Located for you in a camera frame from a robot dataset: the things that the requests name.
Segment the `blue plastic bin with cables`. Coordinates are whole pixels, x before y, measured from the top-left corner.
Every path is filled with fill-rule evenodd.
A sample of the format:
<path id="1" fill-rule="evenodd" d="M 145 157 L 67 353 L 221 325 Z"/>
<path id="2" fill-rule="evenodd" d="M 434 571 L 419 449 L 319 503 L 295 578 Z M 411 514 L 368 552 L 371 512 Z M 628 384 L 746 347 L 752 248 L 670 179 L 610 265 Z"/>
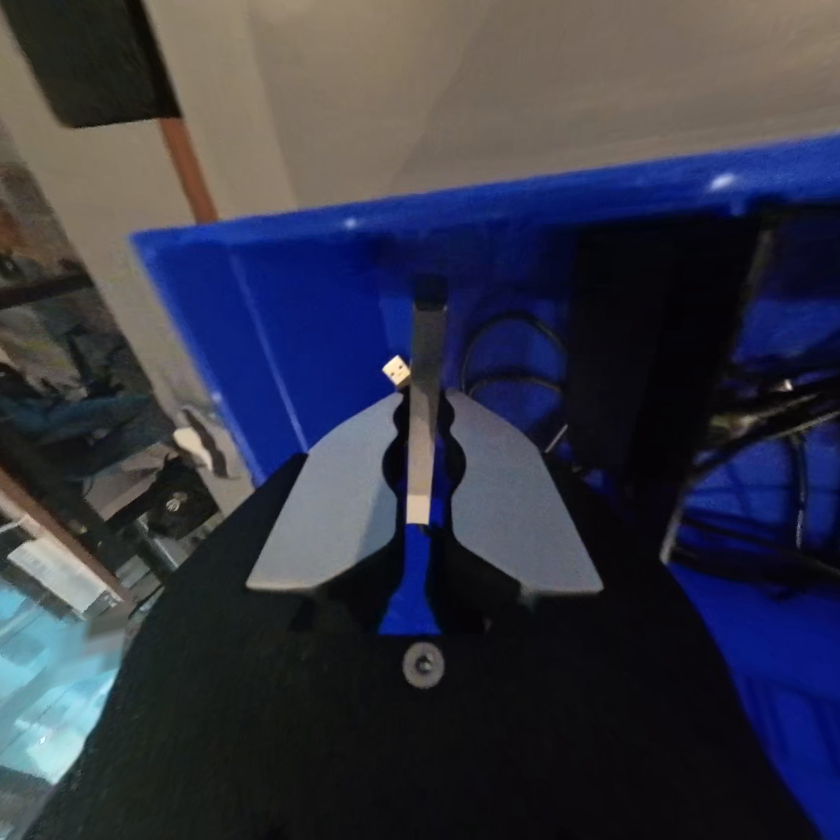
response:
<path id="1" fill-rule="evenodd" d="M 577 463 L 578 238 L 762 225 L 684 478 Z M 838 134 L 133 235 L 257 490 L 168 584 L 208 631 L 147 687 L 216 838 L 838 838 Z M 448 285 L 431 521 L 380 629 L 246 582 L 315 444 L 395 392 L 415 278 Z M 487 633 L 429 604 L 446 392 L 545 458 L 604 583 Z"/>

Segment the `grey usb hub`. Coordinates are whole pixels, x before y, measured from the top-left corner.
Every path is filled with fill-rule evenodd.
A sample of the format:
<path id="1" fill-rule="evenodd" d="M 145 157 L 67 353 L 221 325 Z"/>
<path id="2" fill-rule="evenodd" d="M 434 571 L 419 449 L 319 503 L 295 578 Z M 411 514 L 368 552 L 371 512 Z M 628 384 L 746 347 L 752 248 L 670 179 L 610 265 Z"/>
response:
<path id="1" fill-rule="evenodd" d="M 415 278 L 406 453 L 406 524 L 431 522 L 438 410 L 445 359 L 448 285 L 444 278 Z"/>

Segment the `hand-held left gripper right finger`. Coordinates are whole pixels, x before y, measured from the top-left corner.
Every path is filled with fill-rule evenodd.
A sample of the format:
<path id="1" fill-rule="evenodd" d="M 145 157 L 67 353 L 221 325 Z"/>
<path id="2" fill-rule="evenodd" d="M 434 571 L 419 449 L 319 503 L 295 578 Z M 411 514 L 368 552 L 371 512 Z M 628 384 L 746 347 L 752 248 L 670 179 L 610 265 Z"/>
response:
<path id="1" fill-rule="evenodd" d="M 604 583 L 539 448 L 462 392 L 446 392 L 444 526 L 429 604 L 446 632 L 484 634 Z"/>

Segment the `black table strip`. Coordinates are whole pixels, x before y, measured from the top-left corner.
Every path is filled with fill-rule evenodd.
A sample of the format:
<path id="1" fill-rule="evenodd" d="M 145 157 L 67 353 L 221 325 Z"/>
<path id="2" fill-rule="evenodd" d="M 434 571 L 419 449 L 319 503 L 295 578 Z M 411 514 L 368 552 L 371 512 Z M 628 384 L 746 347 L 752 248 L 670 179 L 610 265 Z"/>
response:
<path id="1" fill-rule="evenodd" d="M 179 119 L 145 2 L 2 1 L 2 16 L 60 124 Z"/>

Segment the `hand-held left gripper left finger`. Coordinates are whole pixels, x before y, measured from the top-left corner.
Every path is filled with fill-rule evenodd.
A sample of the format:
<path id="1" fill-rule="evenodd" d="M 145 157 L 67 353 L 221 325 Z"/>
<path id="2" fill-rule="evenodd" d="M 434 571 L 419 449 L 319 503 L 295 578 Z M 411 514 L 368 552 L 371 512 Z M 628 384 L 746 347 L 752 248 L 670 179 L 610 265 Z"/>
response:
<path id="1" fill-rule="evenodd" d="M 377 632 L 405 571 L 404 395 L 342 422 L 305 457 L 250 572 L 252 592 L 336 605 Z"/>

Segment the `black flat object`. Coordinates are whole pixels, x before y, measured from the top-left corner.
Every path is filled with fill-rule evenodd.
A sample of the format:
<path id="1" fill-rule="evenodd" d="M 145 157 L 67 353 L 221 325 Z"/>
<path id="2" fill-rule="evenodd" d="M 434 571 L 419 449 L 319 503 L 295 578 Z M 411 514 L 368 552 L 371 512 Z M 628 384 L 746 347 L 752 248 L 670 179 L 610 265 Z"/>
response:
<path id="1" fill-rule="evenodd" d="M 565 398 L 577 463 L 680 482 L 760 243 L 757 217 L 656 217 L 577 241 Z"/>

